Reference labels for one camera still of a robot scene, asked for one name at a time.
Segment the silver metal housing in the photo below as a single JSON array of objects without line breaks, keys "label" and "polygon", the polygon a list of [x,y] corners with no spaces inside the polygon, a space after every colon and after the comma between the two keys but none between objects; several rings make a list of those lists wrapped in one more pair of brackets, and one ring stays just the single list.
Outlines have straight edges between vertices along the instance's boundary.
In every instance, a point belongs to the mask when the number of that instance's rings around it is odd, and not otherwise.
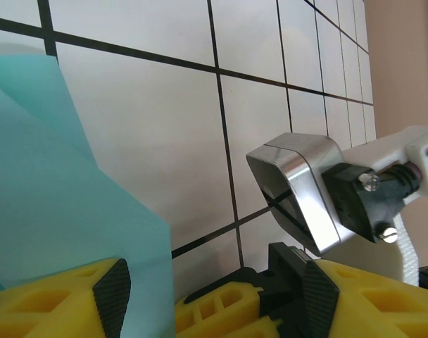
[{"label": "silver metal housing", "polygon": [[343,161],[329,137],[284,133],[247,154],[278,224],[316,256],[354,235],[339,221],[322,174]]}]

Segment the light blue sheet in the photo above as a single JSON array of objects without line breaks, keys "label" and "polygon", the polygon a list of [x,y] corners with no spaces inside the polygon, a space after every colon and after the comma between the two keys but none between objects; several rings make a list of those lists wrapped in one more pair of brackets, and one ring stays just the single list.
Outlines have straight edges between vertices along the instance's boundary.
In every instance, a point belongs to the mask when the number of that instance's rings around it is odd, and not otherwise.
[{"label": "light blue sheet", "polygon": [[95,162],[56,58],[0,56],[0,90]]},{"label": "light blue sheet", "polygon": [[0,83],[0,283],[122,257],[132,276],[122,337],[174,337],[168,225],[96,167],[75,116],[38,113],[40,100],[14,101],[1,73]]}]

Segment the white tiled wall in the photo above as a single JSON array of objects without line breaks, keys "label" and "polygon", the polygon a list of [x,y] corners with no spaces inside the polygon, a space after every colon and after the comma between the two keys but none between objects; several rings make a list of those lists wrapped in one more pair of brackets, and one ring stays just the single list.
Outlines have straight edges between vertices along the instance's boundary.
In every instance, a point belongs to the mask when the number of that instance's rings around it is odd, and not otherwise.
[{"label": "white tiled wall", "polygon": [[176,298],[242,261],[264,269],[270,242],[297,244],[265,212],[246,153],[290,131],[342,149],[375,139],[363,0],[49,8],[53,35],[46,6],[0,1],[0,54],[56,45],[99,167],[170,225]]}]

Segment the yellow foam block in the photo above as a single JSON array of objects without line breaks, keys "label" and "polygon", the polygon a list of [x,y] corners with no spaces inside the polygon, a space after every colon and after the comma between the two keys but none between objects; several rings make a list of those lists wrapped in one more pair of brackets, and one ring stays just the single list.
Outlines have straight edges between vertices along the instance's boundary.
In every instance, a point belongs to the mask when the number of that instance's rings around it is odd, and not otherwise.
[{"label": "yellow foam block", "polygon": [[428,338],[428,290],[330,261],[316,263],[340,289],[330,337]]},{"label": "yellow foam block", "polygon": [[269,317],[259,318],[262,288],[229,282],[185,304],[175,305],[177,338],[278,337],[277,326]]},{"label": "yellow foam block", "polygon": [[107,259],[0,292],[0,338],[104,338],[93,288],[118,261]]}]

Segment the black grout line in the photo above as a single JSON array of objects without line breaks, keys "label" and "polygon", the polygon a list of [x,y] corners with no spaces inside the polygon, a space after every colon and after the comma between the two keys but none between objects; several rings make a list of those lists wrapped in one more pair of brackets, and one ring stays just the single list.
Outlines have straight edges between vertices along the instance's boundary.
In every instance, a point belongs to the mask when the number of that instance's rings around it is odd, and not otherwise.
[{"label": "black grout line", "polygon": [[241,241],[241,230],[239,227],[236,227],[236,240],[237,240],[237,248],[239,251],[239,266],[243,268],[244,265],[244,254],[242,252],[242,241]]},{"label": "black grout line", "polygon": [[[217,51],[217,40],[215,38],[213,6],[211,3],[211,0],[206,0],[206,3],[208,5],[209,25],[210,25],[210,31],[211,31],[211,40],[213,43],[214,66],[215,66],[216,70],[218,70],[219,69],[219,56],[218,56],[218,51]],[[233,167],[232,167],[232,163],[231,163],[231,152],[229,150],[229,141],[228,141],[227,116],[225,115],[225,105],[224,105],[224,101],[223,101],[222,79],[220,78],[219,72],[216,72],[215,75],[217,78],[217,87],[218,87],[218,91],[219,91],[220,116],[222,118],[223,140],[225,143],[225,155],[227,157],[229,189],[231,191],[233,216],[234,216],[234,221],[238,221],[239,217],[237,214],[236,192],[234,190]],[[238,250],[238,254],[239,254],[239,262],[240,262],[241,268],[243,268],[244,257],[242,255],[241,234],[239,232],[238,227],[236,228],[236,238],[237,238],[237,250]]]},{"label": "black grout line", "polygon": [[[338,2],[338,0],[336,0],[336,8],[338,11],[339,27],[341,27],[341,18],[339,17],[339,2]],[[346,86],[346,96],[347,96],[346,65],[344,64],[344,49],[342,48],[342,33],[341,32],[339,32],[339,40],[341,41],[342,69],[344,71],[344,84]],[[347,107],[347,120],[348,120],[348,135],[349,135],[350,147],[352,147],[352,132],[350,129],[350,113],[348,111],[348,102],[346,103],[346,107]]]},{"label": "black grout line", "polygon": [[352,37],[350,35],[348,35],[346,32],[344,32],[332,19],[328,18],[322,11],[320,11],[315,4],[312,4],[309,2],[309,0],[304,0],[308,5],[310,5],[311,7],[313,7],[315,9],[316,12],[318,12],[321,16],[323,16],[325,19],[327,19],[327,21],[329,23],[331,23],[333,26],[335,26],[341,33],[343,33],[346,37],[348,37],[354,44],[356,44],[358,47],[360,47],[365,53],[369,54],[368,51],[366,51],[359,43],[358,43],[358,39],[354,40],[352,39]]},{"label": "black grout line", "polygon": [[40,23],[44,34],[45,52],[47,55],[58,57],[56,42],[53,36],[53,22],[51,20],[51,11],[49,0],[37,0],[39,7]]},{"label": "black grout line", "polygon": [[239,227],[241,227],[243,224],[250,222],[251,220],[254,220],[255,218],[258,218],[261,215],[264,215],[269,211],[268,207],[262,208],[259,211],[256,211],[255,213],[252,213],[244,218],[241,218],[240,220],[234,221],[233,223],[230,223],[224,227],[221,227],[219,230],[213,231],[210,234],[207,234],[206,236],[203,236],[201,238],[195,239],[194,241],[185,244],[175,250],[172,250],[172,259],[177,258],[181,256],[182,254],[185,254],[188,251],[191,251],[200,245],[203,245],[205,243],[208,243],[209,241],[231,231],[235,230]]},{"label": "black grout line", "polygon": [[25,23],[17,23],[16,21],[10,21],[0,18],[0,30],[5,32],[11,32],[16,34],[26,35],[28,37],[44,38],[44,31],[41,27],[27,25]]},{"label": "black grout line", "polygon": [[[356,15],[355,15],[355,1],[352,0],[352,6],[353,6],[353,22],[355,23],[355,35],[356,35],[356,41],[358,41],[358,30],[356,29]],[[358,57],[358,72],[360,73],[360,87],[361,87],[361,100],[363,100],[363,82],[361,81],[361,63],[360,63],[360,50],[356,48],[356,53]],[[364,106],[363,108],[363,122],[364,122],[364,138],[367,142],[367,133],[366,133],[366,116],[364,114]]]},{"label": "black grout line", "polygon": [[[322,82],[322,91],[325,92],[324,74],[323,74],[323,70],[322,70],[322,57],[320,56],[319,29],[317,27],[317,13],[316,13],[316,11],[314,11],[314,22],[315,22],[315,35],[317,37],[317,51],[319,53],[320,81]],[[327,102],[325,101],[325,96],[323,96],[323,97],[324,97],[325,127],[327,128],[327,136],[329,136],[328,118],[327,118]]]},{"label": "black grout line", "polygon": [[[279,42],[282,45],[282,60],[283,60],[284,83],[287,85],[286,60],[284,59],[282,22],[281,22],[281,18],[279,16],[279,4],[278,4],[278,0],[275,0],[275,2],[277,3]],[[286,88],[286,100],[287,100],[287,110],[288,110],[288,113],[289,113],[289,130],[291,132],[293,132],[293,129],[292,129],[291,104],[289,103],[289,90],[287,88]]]},{"label": "black grout line", "polygon": [[[0,19],[0,30],[12,32],[16,34],[22,34],[27,35],[31,37],[39,37],[44,38],[44,33],[40,27],[35,27],[31,25],[26,25],[23,23],[16,23],[14,21],[6,20],[6,19]],[[318,90],[309,89],[305,87],[299,87],[295,86],[293,84],[286,84],[283,82],[278,82],[274,80],[264,79],[262,77],[254,76],[254,75],[248,75],[243,74],[239,72],[234,72],[233,70],[226,70],[222,68],[216,68],[211,65],[204,65],[202,63],[192,62],[192,61],[186,61],[182,60],[180,58],[173,58],[171,56],[165,56],[160,54],[151,53],[149,51],[141,51],[139,49],[133,49],[125,46],[119,46],[117,44],[110,44],[108,42],[102,42],[98,40],[88,39],[86,37],[78,37],[76,35],[66,34],[62,32],[53,32],[53,37],[56,42],[60,42],[62,44],[70,44],[73,46],[79,46],[83,48],[93,49],[96,51],[105,51],[107,53],[113,53],[118,54],[122,56],[129,56],[132,58],[139,58],[142,60],[148,60],[158,63],[164,63],[168,65],[176,65],[183,68],[193,69],[193,70],[201,70],[203,72],[207,73],[214,73],[214,74],[221,74],[229,77],[235,77],[238,79],[248,80],[248,81],[254,81],[254,82],[260,82],[267,85],[277,86],[277,87],[283,87],[287,89],[294,89],[298,90],[300,92],[307,92],[317,95],[325,95],[328,97],[332,97],[335,99],[340,99],[344,101],[352,101],[356,102],[358,104],[366,104],[368,106],[373,106],[373,104],[370,104],[368,102],[362,102],[355,99],[347,99],[346,97],[335,95],[335,94],[329,94],[324,92],[319,92]]]},{"label": "black grout line", "polygon": [[95,49],[97,51],[105,51],[108,53],[129,56],[132,58],[140,58],[142,60],[155,61],[159,63],[166,63],[169,65],[177,65],[179,67],[190,68],[194,70],[202,70],[204,72],[216,73],[215,67],[211,65],[204,65],[197,62],[186,61],[171,56],[164,56],[160,54],[151,53],[149,51],[141,51],[117,44],[110,44],[98,40],[88,39],[86,37],[78,37],[62,32],[54,32],[54,37],[57,42],[63,44],[71,44],[73,46],[84,47],[88,49]]}]

